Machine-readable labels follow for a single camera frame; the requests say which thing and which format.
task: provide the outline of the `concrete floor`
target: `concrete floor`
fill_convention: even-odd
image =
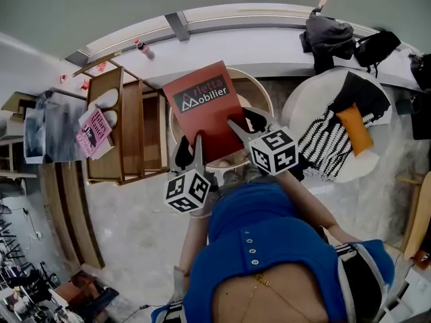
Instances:
[[[277,118],[287,97],[302,80],[261,81],[271,96]],[[403,94],[391,87],[386,87],[386,91],[392,101]],[[401,241],[411,188],[396,182],[395,176],[412,170],[427,172],[429,142],[414,141],[409,117],[398,116],[395,109],[390,130],[387,152],[371,174],[345,184],[316,186],[307,182],[306,186],[312,187],[311,191],[349,233],[365,240],[380,238],[388,244],[388,251],[397,261],[397,281],[391,292],[396,293],[409,262],[398,257],[398,251],[390,245],[399,245]],[[172,295],[172,269],[179,260],[188,217],[177,215],[163,204],[165,181],[164,174],[121,187],[110,183],[86,187],[94,232],[106,263],[101,271],[86,270],[120,292],[108,307],[119,322],[143,304],[164,305]],[[64,269],[46,223],[40,191],[35,187],[33,196],[10,198],[5,203],[11,208],[31,209],[36,229],[44,235],[40,242],[31,241],[29,260],[43,259],[59,276],[67,276],[62,274]],[[31,225],[29,229],[21,211],[14,211],[10,218],[14,219],[13,226],[20,229],[20,243],[28,245]],[[150,322],[150,312],[137,312],[128,322]]]

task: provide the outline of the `brown booklet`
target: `brown booklet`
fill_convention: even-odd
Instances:
[[[163,87],[189,143],[201,133],[205,163],[244,148],[228,125],[230,118],[244,130],[246,119],[223,61],[198,69]]]

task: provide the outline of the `gold necklace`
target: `gold necklace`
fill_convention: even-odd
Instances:
[[[295,308],[288,300],[286,300],[280,293],[278,293],[274,288],[271,287],[269,284],[269,281],[263,280],[263,274],[254,274],[253,277],[257,280],[257,284],[255,288],[253,289],[253,292],[250,294],[250,299],[248,300],[247,306],[245,307],[244,313],[242,314],[241,323],[244,321],[245,314],[247,313],[248,308],[250,307],[251,300],[253,299],[253,295],[256,292],[257,287],[259,284],[262,284],[272,290],[278,297],[280,297],[285,303],[287,303],[292,309],[294,309],[296,312],[298,312],[302,317],[305,318],[307,322],[310,322],[310,320],[297,308]]]

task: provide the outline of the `blue shirt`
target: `blue shirt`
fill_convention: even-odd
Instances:
[[[209,244],[196,257],[183,305],[188,322],[211,322],[212,294],[225,279],[300,262],[314,274],[329,321],[347,321],[337,253],[298,212],[278,184],[250,183],[222,198],[209,224]],[[380,240],[361,244],[392,285],[394,266]],[[162,309],[153,313],[153,319]]]

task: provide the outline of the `orange pillow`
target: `orange pillow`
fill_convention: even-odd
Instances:
[[[349,108],[337,112],[336,115],[341,120],[341,123],[349,135],[355,157],[372,146],[370,133],[366,130],[362,122],[361,113],[355,103]]]

